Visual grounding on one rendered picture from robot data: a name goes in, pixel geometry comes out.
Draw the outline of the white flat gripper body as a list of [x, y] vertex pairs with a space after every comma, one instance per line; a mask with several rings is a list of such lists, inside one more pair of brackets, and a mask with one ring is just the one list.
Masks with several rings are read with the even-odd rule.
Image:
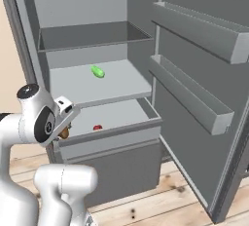
[[58, 135], [66, 128], [71, 128], [71, 122], [80, 114], [81, 109], [74, 106], [64, 117], [58, 115], [55, 119], [55, 126], [49, 138], [44, 142], [44, 146], [49, 145], [52, 141], [60, 138]]

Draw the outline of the brown potato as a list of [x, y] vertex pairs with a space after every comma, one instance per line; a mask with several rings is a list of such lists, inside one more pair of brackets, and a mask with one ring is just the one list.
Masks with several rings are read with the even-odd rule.
[[62, 139], [66, 139], [69, 136], [70, 127], [66, 127], [58, 136]]

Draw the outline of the light grey flat fridge shelf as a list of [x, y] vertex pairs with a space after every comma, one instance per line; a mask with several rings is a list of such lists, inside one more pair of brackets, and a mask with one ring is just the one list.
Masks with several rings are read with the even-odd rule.
[[128, 59], [98, 63], [103, 78], [93, 75], [89, 65], [52, 69], [51, 94], [64, 95], [81, 108], [146, 97], [151, 85]]

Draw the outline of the grey fridge drawer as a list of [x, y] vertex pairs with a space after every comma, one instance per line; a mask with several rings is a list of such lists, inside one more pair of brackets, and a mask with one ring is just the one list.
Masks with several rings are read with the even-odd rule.
[[[160, 177], [162, 119], [146, 98], [84, 108], [69, 137], [53, 143], [58, 163], [96, 169], [88, 207], [156, 188]], [[94, 131], [95, 125], [102, 130]]]

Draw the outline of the grey fridge tray shelf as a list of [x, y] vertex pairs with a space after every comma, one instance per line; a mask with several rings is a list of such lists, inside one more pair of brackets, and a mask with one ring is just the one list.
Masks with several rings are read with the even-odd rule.
[[40, 29], [38, 50], [46, 53], [151, 39], [129, 21], [46, 27]]

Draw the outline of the grey open fridge body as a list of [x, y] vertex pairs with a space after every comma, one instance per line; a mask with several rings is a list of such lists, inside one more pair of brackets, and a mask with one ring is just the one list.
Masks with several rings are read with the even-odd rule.
[[[8, 19], [18, 47], [25, 78], [51, 92], [52, 69], [93, 65], [128, 59], [151, 85], [147, 68], [154, 50], [151, 22], [155, 0], [4, 0]], [[152, 36], [151, 40], [56, 52], [40, 52], [41, 28], [80, 24], [129, 21]], [[57, 163], [53, 143], [47, 149]]]

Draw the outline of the grey fridge door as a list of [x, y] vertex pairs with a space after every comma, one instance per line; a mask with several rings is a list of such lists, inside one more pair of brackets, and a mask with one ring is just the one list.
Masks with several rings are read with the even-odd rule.
[[160, 140], [214, 223], [249, 168], [249, 0], [156, 0]]

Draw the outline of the green cucumber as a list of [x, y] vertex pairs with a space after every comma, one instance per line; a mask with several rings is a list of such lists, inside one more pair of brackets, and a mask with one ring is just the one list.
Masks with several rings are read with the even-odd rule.
[[103, 78], [105, 76], [105, 72], [101, 68], [99, 68], [98, 66], [96, 66], [96, 65], [93, 65], [91, 67], [91, 72], [97, 78]]

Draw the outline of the grey short door shelf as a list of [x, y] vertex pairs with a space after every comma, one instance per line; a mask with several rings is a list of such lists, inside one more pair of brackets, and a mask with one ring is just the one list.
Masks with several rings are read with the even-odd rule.
[[227, 132], [234, 112], [225, 103], [163, 55], [151, 56], [149, 65], [153, 76], [211, 135]]

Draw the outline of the grey long door shelf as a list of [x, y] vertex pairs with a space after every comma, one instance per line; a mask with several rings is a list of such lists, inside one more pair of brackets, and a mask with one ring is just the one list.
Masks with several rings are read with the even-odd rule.
[[249, 61], [249, 27], [168, 2], [153, 4], [152, 21], [230, 64]]

